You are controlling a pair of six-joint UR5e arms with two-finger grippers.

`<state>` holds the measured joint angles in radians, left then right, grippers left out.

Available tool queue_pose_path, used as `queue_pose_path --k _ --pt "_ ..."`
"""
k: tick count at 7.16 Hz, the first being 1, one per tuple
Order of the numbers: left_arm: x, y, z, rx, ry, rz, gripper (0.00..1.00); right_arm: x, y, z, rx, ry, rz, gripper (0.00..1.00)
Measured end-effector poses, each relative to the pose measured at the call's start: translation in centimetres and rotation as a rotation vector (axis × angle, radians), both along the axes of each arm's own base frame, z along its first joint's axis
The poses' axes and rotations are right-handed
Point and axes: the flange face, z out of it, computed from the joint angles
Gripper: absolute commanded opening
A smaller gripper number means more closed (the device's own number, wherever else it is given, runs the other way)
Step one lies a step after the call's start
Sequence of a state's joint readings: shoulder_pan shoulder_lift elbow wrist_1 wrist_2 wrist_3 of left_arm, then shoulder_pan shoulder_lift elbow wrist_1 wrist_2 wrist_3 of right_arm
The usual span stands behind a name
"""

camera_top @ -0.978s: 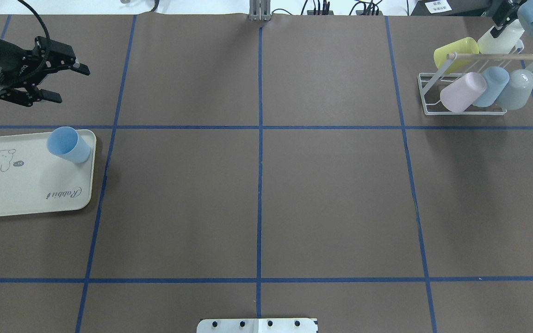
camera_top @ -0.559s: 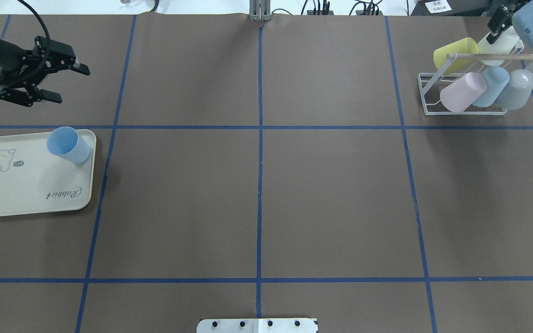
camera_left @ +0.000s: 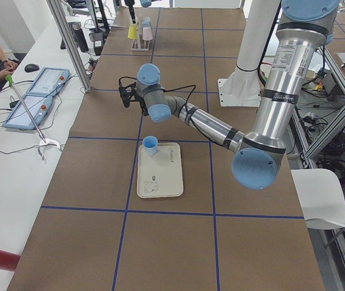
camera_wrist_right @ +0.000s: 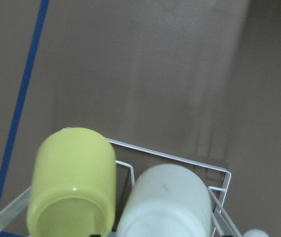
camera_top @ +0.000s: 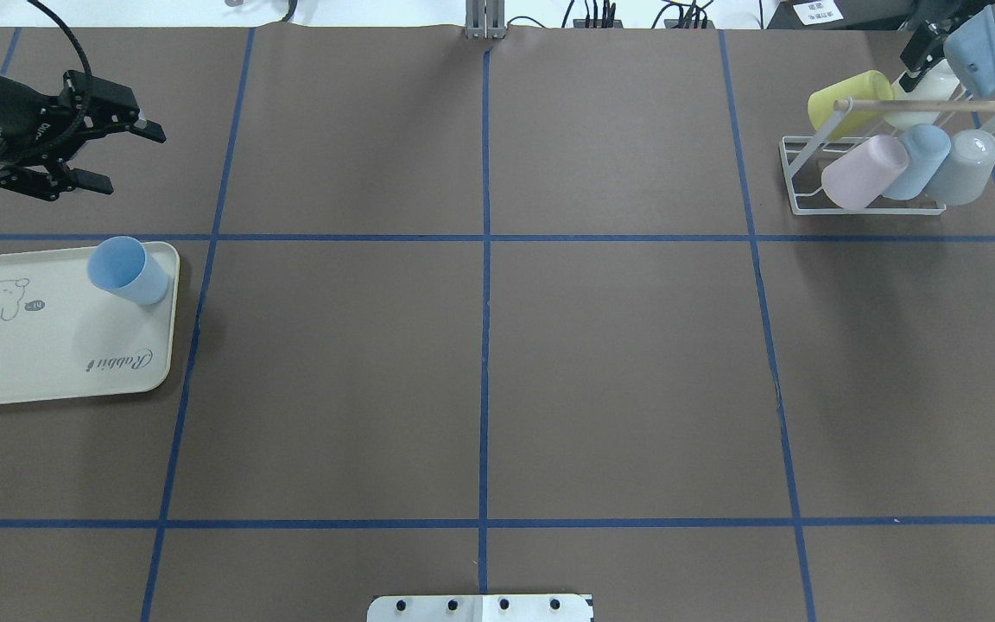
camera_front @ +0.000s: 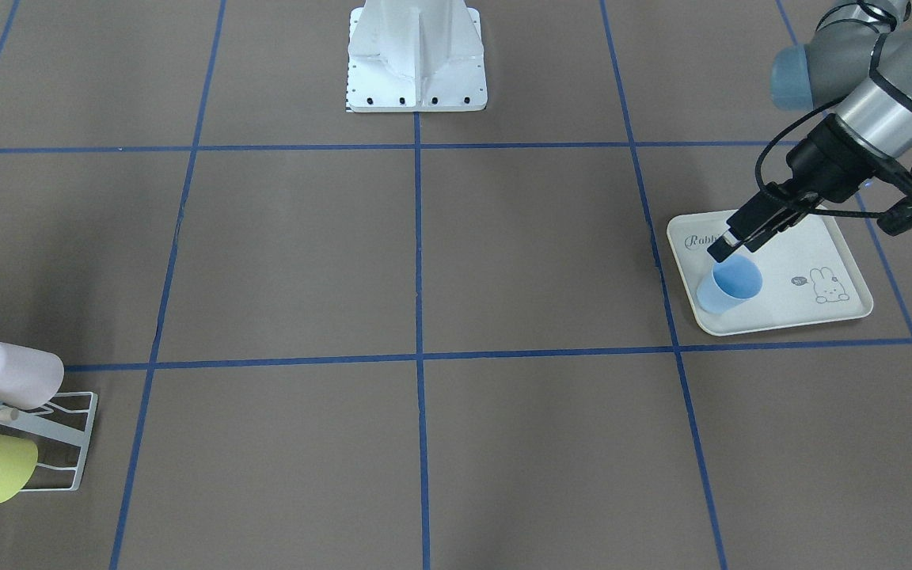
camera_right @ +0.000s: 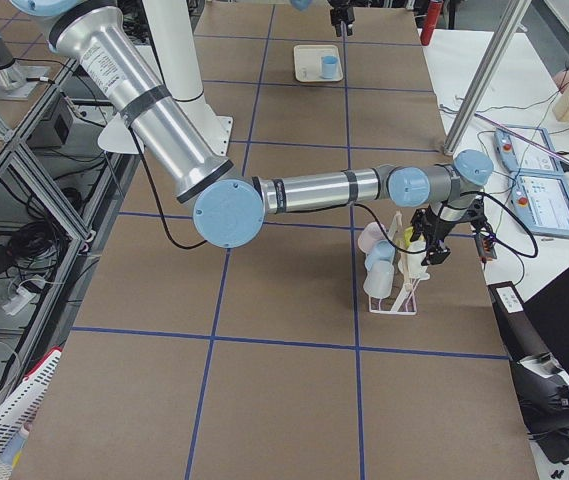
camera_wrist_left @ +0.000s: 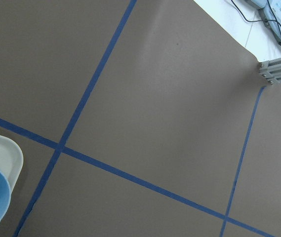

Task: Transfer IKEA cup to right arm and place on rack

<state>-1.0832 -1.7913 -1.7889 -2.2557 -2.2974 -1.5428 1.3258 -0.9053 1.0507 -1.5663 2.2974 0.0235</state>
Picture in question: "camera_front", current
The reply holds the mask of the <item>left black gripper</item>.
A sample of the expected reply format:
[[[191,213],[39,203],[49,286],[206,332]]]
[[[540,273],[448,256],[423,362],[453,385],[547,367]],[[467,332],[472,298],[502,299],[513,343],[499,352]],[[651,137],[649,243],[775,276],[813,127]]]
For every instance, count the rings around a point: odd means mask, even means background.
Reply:
[[[707,253],[714,262],[724,263],[741,248],[756,252],[807,215],[819,215],[822,202],[841,204],[869,178],[886,180],[896,172],[896,159],[872,151],[839,116],[829,115],[789,151],[790,178],[784,183],[766,183],[762,166],[768,154],[806,120],[804,116],[784,129],[758,156],[754,166],[758,191],[728,218],[727,230],[710,243]]]

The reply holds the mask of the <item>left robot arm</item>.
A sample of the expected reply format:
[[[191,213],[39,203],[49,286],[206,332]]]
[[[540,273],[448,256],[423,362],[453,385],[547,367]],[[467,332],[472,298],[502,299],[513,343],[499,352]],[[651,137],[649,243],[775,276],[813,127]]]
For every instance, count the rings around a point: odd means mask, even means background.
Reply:
[[[778,108],[820,118],[786,155],[790,177],[767,183],[727,220],[707,252],[724,262],[809,215],[869,218],[885,234],[912,230],[912,29],[908,1],[839,1],[811,42],[776,55],[770,88]]]

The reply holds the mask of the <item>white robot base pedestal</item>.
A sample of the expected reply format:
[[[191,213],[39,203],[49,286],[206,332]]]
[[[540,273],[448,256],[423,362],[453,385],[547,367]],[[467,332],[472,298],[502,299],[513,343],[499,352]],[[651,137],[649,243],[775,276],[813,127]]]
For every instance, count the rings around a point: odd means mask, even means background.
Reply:
[[[481,15],[465,2],[366,1],[348,25],[347,111],[486,109]]]

